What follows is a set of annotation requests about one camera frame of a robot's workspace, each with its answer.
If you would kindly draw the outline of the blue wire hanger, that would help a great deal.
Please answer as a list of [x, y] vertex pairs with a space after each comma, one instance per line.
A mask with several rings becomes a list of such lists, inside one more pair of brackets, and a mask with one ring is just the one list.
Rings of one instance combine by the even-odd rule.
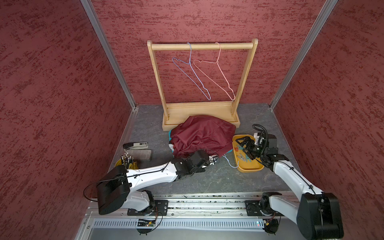
[[233, 155], [224, 154], [223, 158], [226, 160], [226, 162], [232, 169], [237, 169], [239, 167], [239, 163]]
[[188, 61], [185, 62], [176, 57], [172, 57], [172, 63], [198, 88], [198, 90], [204, 95], [206, 100], [212, 99], [210, 91], [205, 87], [204, 83], [197, 75], [194, 67], [192, 66], [192, 45], [187, 43], [189, 46], [189, 57]]

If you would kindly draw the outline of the maroon satin shirt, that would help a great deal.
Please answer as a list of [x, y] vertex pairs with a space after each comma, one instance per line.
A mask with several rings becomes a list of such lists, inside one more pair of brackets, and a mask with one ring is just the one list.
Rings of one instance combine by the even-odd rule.
[[199, 150], [222, 157], [232, 150], [236, 126], [213, 116], [201, 115], [188, 117], [171, 131], [175, 158], [186, 158]]

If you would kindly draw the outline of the pink wire hanger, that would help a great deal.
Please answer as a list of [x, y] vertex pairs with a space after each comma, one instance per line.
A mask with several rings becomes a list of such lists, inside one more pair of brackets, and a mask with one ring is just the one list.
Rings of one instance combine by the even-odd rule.
[[202, 77], [205, 77], [212, 84], [218, 87], [232, 102], [236, 99], [235, 91], [231, 87], [230, 81], [226, 77], [220, 66], [221, 44], [216, 42], [219, 47], [218, 54], [215, 60], [193, 60], [193, 66], [200, 72]]

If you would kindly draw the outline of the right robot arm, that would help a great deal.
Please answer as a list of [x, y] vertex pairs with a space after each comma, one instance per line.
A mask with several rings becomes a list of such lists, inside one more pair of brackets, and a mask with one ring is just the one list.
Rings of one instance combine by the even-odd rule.
[[276, 136], [265, 131], [254, 136], [235, 135], [234, 152], [243, 152], [245, 159], [256, 161], [279, 176], [291, 189], [298, 202], [287, 200], [281, 193], [263, 193], [259, 201], [261, 215], [266, 217], [265, 232], [274, 234], [281, 214], [295, 223], [307, 240], [342, 239], [344, 228], [340, 204], [332, 193], [325, 193], [307, 180], [289, 159], [279, 154]]

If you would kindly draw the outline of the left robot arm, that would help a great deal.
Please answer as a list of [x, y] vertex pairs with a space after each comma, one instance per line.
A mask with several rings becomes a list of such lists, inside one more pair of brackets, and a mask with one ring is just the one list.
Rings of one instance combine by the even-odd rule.
[[139, 170], [127, 170], [123, 165], [114, 167], [96, 183], [99, 214], [107, 215], [119, 209], [152, 211], [153, 195], [144, 188], [203, 173], [218, 159], [217, 154], [199, 150], [187, 158], [172, 159], [156, 167]]

